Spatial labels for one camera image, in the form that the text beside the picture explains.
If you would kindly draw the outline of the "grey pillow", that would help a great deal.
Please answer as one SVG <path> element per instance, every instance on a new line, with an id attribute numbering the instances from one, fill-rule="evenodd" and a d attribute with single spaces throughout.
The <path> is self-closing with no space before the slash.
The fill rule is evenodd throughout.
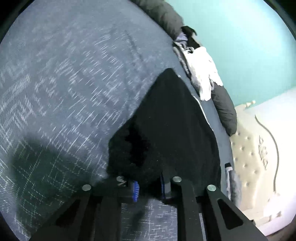
<path id="1" fill-rule="evenodd" d="M 239 208 L 242 201 L 242 183 L 230 163 L 225 164 L 226 193 L 228 199 Z"/>

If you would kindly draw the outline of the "black sweater with white trim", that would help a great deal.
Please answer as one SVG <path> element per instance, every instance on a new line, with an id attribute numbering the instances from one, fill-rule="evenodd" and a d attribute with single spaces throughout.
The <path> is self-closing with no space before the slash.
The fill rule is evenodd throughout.
<path id="1" fill-rule="evenodd" d="M 173 176 L 196 195 L 221 185 L 217 141 L 201 107 L 173 69 L 162 72 L 133 116 L 108 144 L 107 173 L 137 181 L 142 195 L 163 197 Z"/>

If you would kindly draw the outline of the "dark grey rolled duvet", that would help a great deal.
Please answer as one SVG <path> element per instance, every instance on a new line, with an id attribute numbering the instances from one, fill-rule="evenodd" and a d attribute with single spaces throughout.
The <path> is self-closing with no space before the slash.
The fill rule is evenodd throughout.
<path id="1" fill-rule="evenodd" d="M 174 41 L 181 33 L 181 27 L 186 26 L 183 18 L 166 1 L 132 1 L 154 20 Z M 234 104 L 223 86 L 215 85 L 211 99 L 218 116 L 229 136 L 237 130 L 237 114 Z"/>

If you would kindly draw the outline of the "cream tufted headboard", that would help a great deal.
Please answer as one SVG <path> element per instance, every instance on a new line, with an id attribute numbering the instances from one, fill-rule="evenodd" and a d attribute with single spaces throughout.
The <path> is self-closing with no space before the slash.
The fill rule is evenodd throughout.
<path id="1" fill-rule="evenodd" d="M 256 114 L 248 113 L 255 101 L 236 106 L 237 131 L 230 137 L 234 170 L 241 181 L 239 209 L 265 235 L 288 226 L 295 216 L 295 191 L 289 171 L 280 159 L 272 132 Z"/>

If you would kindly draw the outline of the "pile of white clothes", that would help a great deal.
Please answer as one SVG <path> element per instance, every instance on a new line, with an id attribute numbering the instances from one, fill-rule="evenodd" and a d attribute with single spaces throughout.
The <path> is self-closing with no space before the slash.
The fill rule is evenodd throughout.
<path id="1" fill-rule="evenodd" d="M 201 101 L 209 101 L 215 85 L 223 86 L 223 82 L 214 60 L 198 42 L 196 31 L 188 26 L 181 27 L 181 33 L 173 41 L 173 51 Z"/>

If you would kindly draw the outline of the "blue-grey bed sheet mattress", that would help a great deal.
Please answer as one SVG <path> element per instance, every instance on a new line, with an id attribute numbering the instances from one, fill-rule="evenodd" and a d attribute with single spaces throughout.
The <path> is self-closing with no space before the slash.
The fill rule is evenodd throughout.
<path id="1" fill-rule="evenodd" d="M 1 214 L 28 240 L 83 184 L 185 43 L 165 1 L 30 1 L 1 41 Z"/>

